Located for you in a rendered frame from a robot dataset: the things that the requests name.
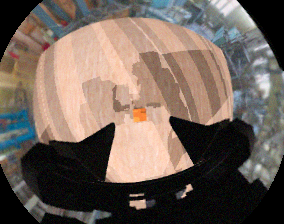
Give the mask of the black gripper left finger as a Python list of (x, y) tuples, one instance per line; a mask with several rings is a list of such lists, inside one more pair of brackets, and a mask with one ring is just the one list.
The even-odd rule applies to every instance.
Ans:
[(49, 140), (49, 145), (53, 145), (57, 149), (58, 155), (61, 157), (71, 157), (77, 160), (83, 167), (98, 177), (97, 181), (105, 181), (107, 163), (109, 163), (111, 147), (113, 147), (115, 132), (115, 123), (105, 125), (105, 128), (99, 129), (93, 135), (86, 137), (77, 143), (69, 143), (69, 141)]

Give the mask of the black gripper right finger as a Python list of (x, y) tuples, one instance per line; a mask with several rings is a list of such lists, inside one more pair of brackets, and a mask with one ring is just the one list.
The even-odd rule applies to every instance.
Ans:
[(187, 155), (193, 164), (202, 163), (203, 155), (211, 145), (211, 141), (215, 140), (216, 133), (226, 128), (230, 119), (219, 121), (211, 125), (191, 123), (189, 120), (177, 119), (170, 116), (169, 123), (174, 132), (177, 133), (179, 141), (182, 141), (183, 147), (186, 149)]

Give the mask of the orange block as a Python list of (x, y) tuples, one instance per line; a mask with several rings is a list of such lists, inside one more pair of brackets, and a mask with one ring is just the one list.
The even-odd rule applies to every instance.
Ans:
[(147, 121), (146, 119), (146, 108), (133, 109), (134, 123), (138, 121)]

